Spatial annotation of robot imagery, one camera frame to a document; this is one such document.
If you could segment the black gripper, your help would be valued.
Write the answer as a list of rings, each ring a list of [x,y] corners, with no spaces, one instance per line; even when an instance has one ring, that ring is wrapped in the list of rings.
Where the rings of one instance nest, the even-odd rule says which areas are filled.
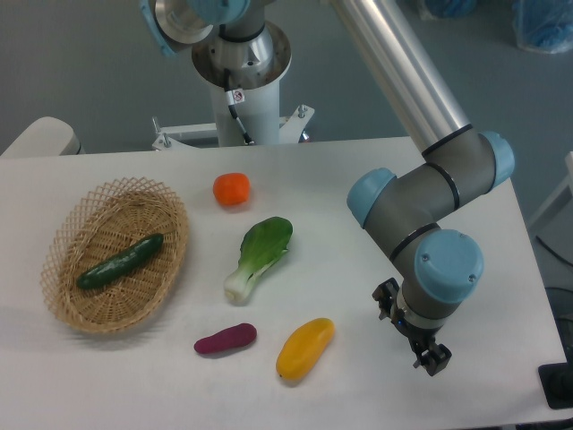
[[[417,314],[404,299],[402,289],[394,278],[383,281],[372,292],[372,299],[378,305],[379,319],[388,319],[408,339],[416,356],[413,368],[422,366],[429,376],[435,376],[447,367],[451,351],[443,344],[434,345],[436,333],[444,325],[443,318],[430,319]]]

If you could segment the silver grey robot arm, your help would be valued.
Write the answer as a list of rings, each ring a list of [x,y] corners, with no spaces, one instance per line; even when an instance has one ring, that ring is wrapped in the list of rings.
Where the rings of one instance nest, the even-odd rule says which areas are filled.
[[[298,139],[301,127],[281,122],[278,112],[290,46],[266,19],[265,2],[142,1],[139,8],[163,55],[191,50],[211,87],[220,145]],[[336,1],[333,8],[423,156],[404,176],[385,168],[362,176],[346,203],[402,276],[374,290],[381,316],[408,339],[416,364],[437,374],[451,354],[436,333],[483,272],[475,241],[439,222],[507,180],[514,154],[496,133],[473,128],[395,2]]]

